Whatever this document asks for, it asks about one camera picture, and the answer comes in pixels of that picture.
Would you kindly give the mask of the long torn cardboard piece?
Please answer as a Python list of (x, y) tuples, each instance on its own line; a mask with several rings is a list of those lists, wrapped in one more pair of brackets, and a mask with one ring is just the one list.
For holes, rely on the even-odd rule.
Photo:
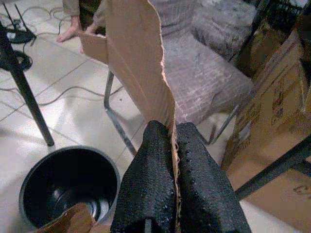
[(175, 99), (165, 74), (164, 37), (181, 29), (182, 0), (106, 0), (106, 35), (81, 33), (84, 53), (107, 64), (146, 120), (165, 125), (178, 174)]

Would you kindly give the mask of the person's bare legs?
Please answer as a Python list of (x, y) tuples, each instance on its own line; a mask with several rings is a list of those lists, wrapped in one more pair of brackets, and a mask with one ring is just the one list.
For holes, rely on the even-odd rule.
[[(70, 27), (62, 34), (59, 34), (57, 42), (62, 43), (78, 36), (82, 32), (80, 22), (80, 0), (62, 0), (64, 12), (70, 16)], [(85, 32), (94, 34), (100, 27), (105, 27), (105, 5), (106, 0), (100, 0), (100, 4), (93, 15), (93, 22)]]

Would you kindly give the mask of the metal frame chair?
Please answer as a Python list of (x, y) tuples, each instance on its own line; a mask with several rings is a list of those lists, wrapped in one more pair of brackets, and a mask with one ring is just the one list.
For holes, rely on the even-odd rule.
[[(104, 108), (110, 120), (112, 121), (115, 129), (117, 130), (123, 142), (125, 143), (126, 147), (129, 149), (131, 154), (135, 156), (137, 153), (137, 150), (135, 149), (131, 140), (128, 138), (121, 124), (119, 123), (116, 113), (114, 113), (114, 111), (110, 108), (110, 105), (109, 105), (109, 98), (111, 96), (111, 88), (112, 88), (113, 80), (114, 80), (114, 74), (112, 71), (109, 70), (108, 76), (107, 76), (107, 82), (105, 86), (105, 92), (104, 92)], [(232, 120), (232, 118), (237, 114), (239, 107), (240, 107), (239, 104), (234, 107), (234, 109), (229, 114), (227, 119), (224, 121), (224, 123), (222, 124), (222, 126), (220, 127), (217, 133), (216, 133), (216, 127), (213, 128), (208, 141), (200, 134), (200, 139), (204, 143), (205, 146), (211, 146), (218, 140), (218, 138), (222, 135), (222, 133), (224, 132), (224, 130), (226, 129), (226, 127)]]

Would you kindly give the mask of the small torn cardboard piece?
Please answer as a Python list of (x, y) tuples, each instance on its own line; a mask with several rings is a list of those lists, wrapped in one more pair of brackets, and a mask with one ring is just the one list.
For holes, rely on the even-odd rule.
[(79, 203), (35, 233), (110, 233), (110, 226), (96, 223), (86, 204)]

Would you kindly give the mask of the large brown cardboard box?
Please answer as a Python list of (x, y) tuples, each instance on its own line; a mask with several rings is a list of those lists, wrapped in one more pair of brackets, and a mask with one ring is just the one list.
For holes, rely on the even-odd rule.
[(300, 16), (236, 117), (222, 161), (234, 190), (307, 142), (310, 152), (246, 200), (311, 233), (311, 15)]

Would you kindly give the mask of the black round stand base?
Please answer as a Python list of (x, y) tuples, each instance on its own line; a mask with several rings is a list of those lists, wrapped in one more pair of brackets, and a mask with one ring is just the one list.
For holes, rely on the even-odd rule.
[[(18, 9), (17, 5), (15, 4), (15, 9), (19, 15), (19, 19), (12, 19), (5, 3), (2, 3), (7, 17), (11, 21), (11, 24), (4, 27), (4, 32), (11, 44), (23, 44), (25, 47), (26, 44), (30, 43), (31, 41), (36, 39), (36, 35), (27, 27), (20, 10)], [(28, 56), (25, 51), (23, 50), (13, 50), (15, 57), (22, 68), (23, 71), (29, 70), (33, 64), (32, 58)]]

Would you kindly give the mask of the round grey rubbish bin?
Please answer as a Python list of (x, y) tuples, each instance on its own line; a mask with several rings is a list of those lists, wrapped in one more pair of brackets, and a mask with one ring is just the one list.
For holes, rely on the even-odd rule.
[(33, 229), (39, 229), (78, 203), (98, 223), (113, 216), (121, 178), (113, 160), (87, 146), (64, 147), (37, 162), (19, 193), (19, 211)]

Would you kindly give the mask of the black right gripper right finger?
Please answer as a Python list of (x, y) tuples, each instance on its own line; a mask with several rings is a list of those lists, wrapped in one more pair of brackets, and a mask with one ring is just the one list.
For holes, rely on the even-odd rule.
[(233, 188), (193, 123), (176, 127), (182, 233), (252, 233)]

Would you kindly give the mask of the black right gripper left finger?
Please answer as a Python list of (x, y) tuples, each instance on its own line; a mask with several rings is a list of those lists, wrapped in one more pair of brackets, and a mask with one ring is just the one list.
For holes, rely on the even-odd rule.
[(174, 233), (176, 191), (171, 138), (160, 122), (149, 121), (142, 144), (123, 175), (111, 233)]

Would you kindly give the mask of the black metal pole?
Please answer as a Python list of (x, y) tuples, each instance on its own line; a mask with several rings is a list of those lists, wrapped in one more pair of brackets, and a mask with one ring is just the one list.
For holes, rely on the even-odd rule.
[(54, 140), (50, 134), (44, 117), (39, 109), (31, 88), (26, 80), (24, 72), (18, 63), (15, 52), (9, 42), (6, 30), (0, 22), (0, 58), (2, 58), (9, 67), (9, 71), (30, 110), (45, 142), (49, 147), (54, 145)]

